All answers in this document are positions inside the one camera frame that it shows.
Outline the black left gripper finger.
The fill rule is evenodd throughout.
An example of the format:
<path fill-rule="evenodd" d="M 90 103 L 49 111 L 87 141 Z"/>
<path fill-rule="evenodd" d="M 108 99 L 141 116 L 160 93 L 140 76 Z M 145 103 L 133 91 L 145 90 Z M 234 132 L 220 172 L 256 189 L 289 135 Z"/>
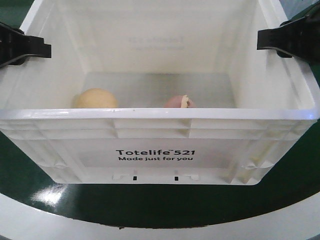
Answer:
<path fill-rule="evenodd" d="M 38 36 L 0 24 L 0 67 L 22 65 L 30 57 L 51 58 L 52 46 Z"/>

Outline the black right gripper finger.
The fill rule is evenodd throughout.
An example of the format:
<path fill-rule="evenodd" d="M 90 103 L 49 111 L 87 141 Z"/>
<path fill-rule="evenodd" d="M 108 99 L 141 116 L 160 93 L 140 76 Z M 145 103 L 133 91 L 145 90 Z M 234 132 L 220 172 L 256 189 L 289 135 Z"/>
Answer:
<path fill-rule="evenodd" d="M 317 9 L 297 20 L 283 22 L 278 28 L 257 32 L 257 50 L 275 50 L 282 58 L 320 62 L 320 11 Z"/>

